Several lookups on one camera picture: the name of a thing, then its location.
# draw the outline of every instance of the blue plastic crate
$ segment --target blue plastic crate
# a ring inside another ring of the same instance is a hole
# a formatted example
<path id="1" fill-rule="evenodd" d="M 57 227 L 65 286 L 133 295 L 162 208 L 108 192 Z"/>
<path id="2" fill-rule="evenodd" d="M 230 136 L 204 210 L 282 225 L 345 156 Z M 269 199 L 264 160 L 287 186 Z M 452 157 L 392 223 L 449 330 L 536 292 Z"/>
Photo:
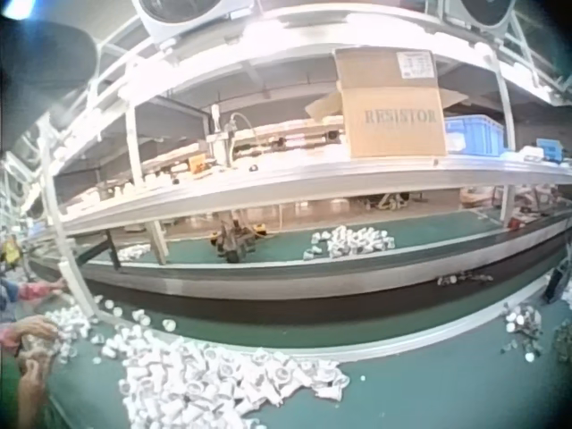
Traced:
<path id="1" fill-rule="evenodd" d="M 544 157 L 558 163 L 562 162 L 562 145 L 559 140 L 536 139 L 536 146 L 544 149 Z"/>
<path id="2" fill-rule="evenodd" d="M 500 156 L 505 152 L 504 127 L 483 114 L 445 118 L 449 138 L 463 139 L 465 148 L 452 154 Z"/>

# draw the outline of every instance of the metal shelf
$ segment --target metal shelf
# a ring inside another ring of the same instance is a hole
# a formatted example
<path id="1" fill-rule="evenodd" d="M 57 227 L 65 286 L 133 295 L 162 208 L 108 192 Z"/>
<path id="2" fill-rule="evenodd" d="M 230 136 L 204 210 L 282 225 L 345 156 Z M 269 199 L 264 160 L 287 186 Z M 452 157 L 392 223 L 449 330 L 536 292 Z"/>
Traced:
<path id="1" fill-rule="evenodd" d="M 572 170 L 483 156 L 391 157 L 232 171 L 114 198 L 64 220 L 68 235 L 133 223 L 293 201 L 471 186 L 572 184 Z"/>

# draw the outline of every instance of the fan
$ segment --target fan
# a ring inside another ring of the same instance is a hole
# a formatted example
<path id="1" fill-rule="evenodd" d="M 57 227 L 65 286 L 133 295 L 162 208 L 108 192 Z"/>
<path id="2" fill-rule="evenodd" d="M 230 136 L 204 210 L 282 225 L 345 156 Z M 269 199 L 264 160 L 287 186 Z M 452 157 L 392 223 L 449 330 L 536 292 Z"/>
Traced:
<path id="1" fill-rule="evenodd" d="M 131 0 L 157 45 L 233 14 L 248 14 L 254 0 Z"/>
<path id="2" fill-rule="evenodd" d="M 516 0 L 445 0 L 445 19 L 462 21 L 502 37 L 507 31 Z"/>

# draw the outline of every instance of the pile of white plastic parts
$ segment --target pile of white plastic parts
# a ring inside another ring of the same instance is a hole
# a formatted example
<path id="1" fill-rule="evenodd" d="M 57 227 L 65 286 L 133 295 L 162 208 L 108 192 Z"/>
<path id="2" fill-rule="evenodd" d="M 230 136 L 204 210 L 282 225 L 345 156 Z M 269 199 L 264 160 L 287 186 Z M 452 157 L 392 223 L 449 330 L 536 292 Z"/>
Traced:
<path id="1" fill-rule="evenodd" d="M 140 319 L 144 312 L 133 315 Z M 301 388 L 339 401 L 349 384 L 333 361 L 302 360 L 264 349 L 246 354 L 182 337 L 168 343 L 141 324 L 118 324 L 114 336 L 105 339 L 91 334 L 97 320 L 87 319 L 79 306 L 46 316 L 58 324 L 61 339 L 55 344 L 32 342 L 57 353 L 60 363 L 77 356 L 72 344 L 79 337 L 101 347 L 94 364 L 101 364 L 102 358 L 122 361 L 126 375 L 118 388 L 131 429 L 262 429 L 257 419 L 246 416 L 264 404 L 279 407 Z"/>
<path id="2" fill-rule="evenodd" d="M 121 262 L 136 261 L 151 250 L 150 244 L 136 244 L 128 248 L 122 248 L 117 252 L 117 258 Z"/>
<path id="3" fill-rule="evenodd" d="M 367 255 L 395 248 L 395 238 L 390 237 L 387 231 L 379 231 L 372 227 L 354 231 L 345 225 L 338 226 L 332 231 L 314 233 L 311 243 L 312 248 L 307 249 L 302 257 L 305 261 L 323 255 L 323 244 L 326 245 L 330 258 Z"/>
<path id="4" fill-rule="evenodd" d="M 508 333 L 519 335 L 526 362 L 532 363 L 543 353 L 540 337 L 543 333 L 541 314 L 533 306 L 516 306 L 503 312 Z M 503 347 L 502 352 L 518 349 L 517 339 Z"/>

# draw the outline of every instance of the red sleeve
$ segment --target red sleeve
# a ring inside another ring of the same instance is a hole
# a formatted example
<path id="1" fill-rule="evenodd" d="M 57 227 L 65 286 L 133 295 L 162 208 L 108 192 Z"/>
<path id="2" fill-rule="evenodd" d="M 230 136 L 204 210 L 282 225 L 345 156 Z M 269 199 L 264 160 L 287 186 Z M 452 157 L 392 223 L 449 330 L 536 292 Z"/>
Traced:
<path id="1" fill-rule="evenodd" d="M 18 290 L 18 298 L 22 301 L 30 301 L 31 299 L 43 298 L 51 291 L 50 283 L 23 283 Z"/>
<path id="2" fill-rule="evenodd" d="M 0 326 L 0 346 L 13 355 L 16 354 L 20 347 L 20 342 L 16 340 L 16 335 L 14 335 L 13 329 L 9 324 Z"/>

